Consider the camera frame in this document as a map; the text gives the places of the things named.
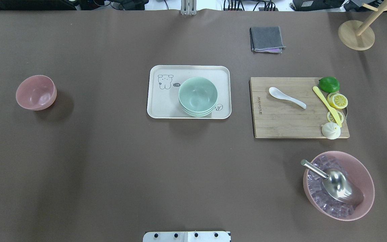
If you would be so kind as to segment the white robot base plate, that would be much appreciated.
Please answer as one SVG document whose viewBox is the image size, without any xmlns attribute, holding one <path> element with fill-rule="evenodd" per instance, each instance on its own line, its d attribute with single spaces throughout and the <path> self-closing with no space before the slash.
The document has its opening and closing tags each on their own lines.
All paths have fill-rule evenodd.
<svg viewBox="0 0 387 242">
<path fill-rule="evenodd" d="M 147 232 L 143 242 L 231 242 L 227 231 Z"/>
</svg>

